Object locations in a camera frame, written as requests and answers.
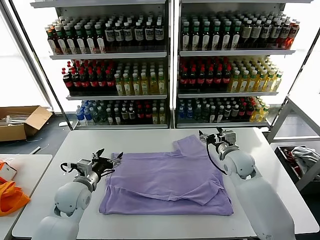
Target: cardboard box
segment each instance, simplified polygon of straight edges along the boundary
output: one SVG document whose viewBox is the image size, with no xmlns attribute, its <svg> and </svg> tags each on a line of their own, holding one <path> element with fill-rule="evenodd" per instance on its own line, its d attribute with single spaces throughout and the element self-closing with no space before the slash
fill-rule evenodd
<svg viewBox="0 0 320 240">
<path fill-rule="evenodd" d="M 0 107 L 0 119 L 14 113 L 31 114 L 24 124 L 13 126 L 0 126 L 0 142 L 24 140 L 33 136 L 51 117 L 52 113 L 41 106 L 9 106 Z"/>
</svg>

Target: display shelf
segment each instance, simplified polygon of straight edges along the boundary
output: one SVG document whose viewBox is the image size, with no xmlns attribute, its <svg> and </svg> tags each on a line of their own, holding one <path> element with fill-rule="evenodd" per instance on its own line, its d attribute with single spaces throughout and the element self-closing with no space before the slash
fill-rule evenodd
<svg viewBox="0 0 320 240">
<path fill-rule="evenodd" d="M 52 60 L 165 58 L 166 51 L 51 55 Z"/>
<path fill-rule="evenodd" d="M 31 2 L 35 9 L 40 8 L 68 8 L 112 5 L 143 5 L 164 4 L 166 0 L 46 0 Z"/>
<path fill-rule="evenodd" d="M 216 92 L 216 93 L 179 93 L 180 99 L 221 98 L 221 97 L 256 97 L 275 96 L 278 92 Z"/>
<path fill-rule="evenodd" d="M 276 50 L 276 49 L 180 51 L 180 57 L 291 55 L 294 52 L 295 50 Z"/>
<path fill-rule="evenodd" d="M 66 99 L 68 100 L 139 100 L 139 99 L 166 99 L 167 95 L 139 95 L 139 96 L 70 96 L 68 95 Z"/>
</svg>

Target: folded shirt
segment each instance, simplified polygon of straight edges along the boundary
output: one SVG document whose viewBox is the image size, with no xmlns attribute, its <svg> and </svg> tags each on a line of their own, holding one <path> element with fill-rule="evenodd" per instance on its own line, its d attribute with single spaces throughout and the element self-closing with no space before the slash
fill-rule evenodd
<svg viewBox="0 0 320 240">
<path fill-rule="evenodd" d="M 173 152 L 125 153 L 106 179 L 102 214 L 222 215 L 233 213 L 221 172 L 195 135 Z"/>
</svg>

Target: white desk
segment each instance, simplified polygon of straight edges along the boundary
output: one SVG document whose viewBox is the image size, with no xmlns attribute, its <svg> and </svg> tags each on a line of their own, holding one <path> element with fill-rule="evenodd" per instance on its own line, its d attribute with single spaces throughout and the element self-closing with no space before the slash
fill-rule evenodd
<svg viewBox="0 0 320 240">
<path fill-rule="evenodd" d="M 47 169 L 52 155 L 13 155 L 0 154 L 0 159 L 12 158 L 9 162 L 10 166 L 17 170 L 17 174 L 13 178 L 17 187 L 21 187 L 22 191 L 31 197 Z M 19 218 L 22 208 L 7 216 L 0 217 L 0 240 L 11 237 L 11 230 Z"/>
<path fill-rule="evenodd" d="M 216 133 L 216 129 L 201 129 L 204 133 Z M 237 144 L 255 158 L 261 174 L 277 191 L 295 222 L 295 233 L 319 231 L 319 225 L 311 214 L 285 169 L 277 159 L 263 134 L 257 128 L 235 128 Z M 33 201 L 26 206 L 16 223 L 12 235 L 30 238 L 39 222 L 49 214 L 57 189 L 73 181 L 74 173 L 62 175 L 62 162 L 90 159 L 91 154 L 105 148 L 103 156 L 112 152 L 142 153 L 168 152 L 172 142 L 198 129 L 150 129 L 150 130 L 77 130 L 66 137 L 33 194 Z M 224 176 L 224 185 L 232 200 L 234 214 L 215 215 L 103 215 L 99 206 L 105 194 L 105 179 L 92 194 L 89 207 L 80 222 L 78 239 L 133 240 L 133 239 L 232 239 L 256 236 L 235 193 L 231 180 Z"/>
</svg>

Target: orange cloth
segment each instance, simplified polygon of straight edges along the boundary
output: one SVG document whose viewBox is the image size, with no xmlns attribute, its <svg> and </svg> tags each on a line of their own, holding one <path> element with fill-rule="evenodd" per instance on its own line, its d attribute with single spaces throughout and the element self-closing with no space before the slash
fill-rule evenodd
<svg viewBox="0 0 320 240">
<path fill-rule="evenodd" d="M 14 181 L 0 185 L 0 217 L 11 214 L 30 201 Z"/>
</svg>

